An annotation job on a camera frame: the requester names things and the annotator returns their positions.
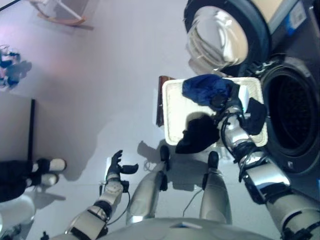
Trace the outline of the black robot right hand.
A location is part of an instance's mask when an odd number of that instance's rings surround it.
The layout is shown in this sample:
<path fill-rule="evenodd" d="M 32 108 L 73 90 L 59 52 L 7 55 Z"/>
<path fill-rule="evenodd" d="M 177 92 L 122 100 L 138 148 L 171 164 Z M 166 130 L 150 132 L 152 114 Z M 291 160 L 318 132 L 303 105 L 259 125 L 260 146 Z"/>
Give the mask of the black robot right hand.
<path fill-rule="evenodd" d="M 248 109 L 249 99 L 250 95 L 247 86 L 229 83 L 226 85 L 225 92 L 220 91 L 211 98 L 210 106 L 217 112 L 235 108 L 245 113 Z"/>

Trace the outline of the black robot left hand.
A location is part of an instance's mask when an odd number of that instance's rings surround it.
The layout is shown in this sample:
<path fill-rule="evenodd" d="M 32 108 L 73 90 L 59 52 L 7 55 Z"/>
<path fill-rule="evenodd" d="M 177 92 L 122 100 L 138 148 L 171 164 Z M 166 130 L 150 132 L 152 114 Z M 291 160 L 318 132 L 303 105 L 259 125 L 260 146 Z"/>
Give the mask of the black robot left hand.
<path fill-rule="evenodd" d="M 111 164 L 105 177 L 106 180 L 111 179 L 113 175 L 120 179 L 120 174 L 132 175 L 138 171 L 139 165 L 137 163 L 134 165 L 120 165 L 122 153 L 123 150 L 119 150 L 112 156 Z"/>

